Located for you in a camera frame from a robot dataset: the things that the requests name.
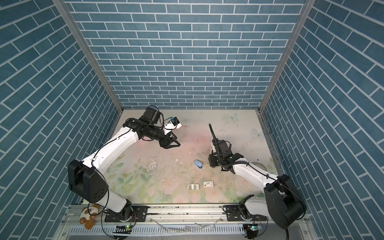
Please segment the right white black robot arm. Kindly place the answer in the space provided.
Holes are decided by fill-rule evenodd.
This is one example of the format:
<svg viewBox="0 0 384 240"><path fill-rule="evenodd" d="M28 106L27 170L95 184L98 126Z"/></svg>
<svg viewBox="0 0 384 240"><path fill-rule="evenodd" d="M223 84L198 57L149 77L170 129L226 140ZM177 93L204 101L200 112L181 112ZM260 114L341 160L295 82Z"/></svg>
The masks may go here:
<svg viewBox="0 0 384 240"><path fill-rule="evenodd" d="M209 128L213 137L210 167L220 167L222 172L238 175L264 192L263 200L248 195L239 202L237 210L242 219L249 221L256 216L265 216L286 230L305 216L307 206L288 175L271 174L249 162L243 155L234 154L232 145L218 139L211 124Z"/></svg>

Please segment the staple box tray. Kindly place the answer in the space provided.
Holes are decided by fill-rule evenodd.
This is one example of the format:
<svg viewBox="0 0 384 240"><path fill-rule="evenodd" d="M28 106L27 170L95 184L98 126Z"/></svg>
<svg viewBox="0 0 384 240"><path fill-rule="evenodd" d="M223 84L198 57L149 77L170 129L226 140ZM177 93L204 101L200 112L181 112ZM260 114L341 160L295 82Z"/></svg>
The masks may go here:
<svg viewBox="0 0 384 240"><path fill-rule="evenodd" d="M197 191L200 189L199 184L187 184L187 190L188 191Z"/></svg>

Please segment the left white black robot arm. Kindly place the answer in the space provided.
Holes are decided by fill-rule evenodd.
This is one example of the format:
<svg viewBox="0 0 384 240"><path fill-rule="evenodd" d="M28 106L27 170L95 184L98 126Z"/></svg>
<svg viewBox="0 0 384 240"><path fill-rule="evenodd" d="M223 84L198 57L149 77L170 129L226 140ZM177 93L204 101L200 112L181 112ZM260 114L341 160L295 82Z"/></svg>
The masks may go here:
<svg viewBox="0 0 384 240"><path fill-rule="evenodd" d="M163 149L179 147L181 144L173 130L181 126L176 117L165 123L163 114L156 106L147 107L139 119L128 118L122 128L94 153L81 161L69 163L70 191L91 204L115 213L120 221L127 221L131 216L132 203L110 189L107 169L120 154L142 138L158 141Z"/></svg>

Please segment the light blue stapler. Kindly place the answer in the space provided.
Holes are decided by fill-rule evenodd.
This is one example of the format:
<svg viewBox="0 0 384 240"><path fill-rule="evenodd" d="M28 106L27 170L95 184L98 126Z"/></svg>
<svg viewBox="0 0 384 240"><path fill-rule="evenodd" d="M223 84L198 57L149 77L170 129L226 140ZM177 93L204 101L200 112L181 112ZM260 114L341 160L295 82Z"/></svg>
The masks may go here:
<svg viewBox="0 0 384 240"><path fill-rule="evenodd" d="M203 168L203 163L200 162L199 160L194 160L194 164L196 165L197 168L200 170Z"/></svg>

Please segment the white staple box sleeve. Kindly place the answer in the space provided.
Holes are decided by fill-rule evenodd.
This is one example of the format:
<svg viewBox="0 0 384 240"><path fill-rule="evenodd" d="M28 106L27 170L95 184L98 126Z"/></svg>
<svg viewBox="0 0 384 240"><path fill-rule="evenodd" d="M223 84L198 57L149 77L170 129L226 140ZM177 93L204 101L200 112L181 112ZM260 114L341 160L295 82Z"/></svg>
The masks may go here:
<svg viewBox="0 0 384 240"><path fill-rule="evenodd" d="M204 188L210 188L210 187L213 187L214 186L214 182L213 181L203 181L203 187Z"/></svg>

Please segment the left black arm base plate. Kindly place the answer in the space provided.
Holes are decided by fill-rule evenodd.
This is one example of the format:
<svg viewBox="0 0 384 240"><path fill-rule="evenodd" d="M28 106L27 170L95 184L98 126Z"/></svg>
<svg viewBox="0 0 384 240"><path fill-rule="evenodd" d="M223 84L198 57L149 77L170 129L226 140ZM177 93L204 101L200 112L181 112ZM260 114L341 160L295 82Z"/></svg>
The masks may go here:
<svg viewBox="0 0 384 240"><path fill-rule="evenodd" d="M112 210L105 210L106 223L137 223L144 222L148 213L148 206L128 206L121 212L115 213Z"/></svg>

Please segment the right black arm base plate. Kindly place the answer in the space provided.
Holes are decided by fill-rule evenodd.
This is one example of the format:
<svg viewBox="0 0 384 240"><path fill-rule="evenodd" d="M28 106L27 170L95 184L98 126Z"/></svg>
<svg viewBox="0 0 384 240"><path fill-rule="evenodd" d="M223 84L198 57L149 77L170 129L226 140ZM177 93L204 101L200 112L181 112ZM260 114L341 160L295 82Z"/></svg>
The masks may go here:
<svg viewBox="0 0 384 240"><path fill-rule="evenodd" d="M251 215L244 206L224 205L222 206L228 222L240 221L266 221L267 217L262 215Z"/></svg>

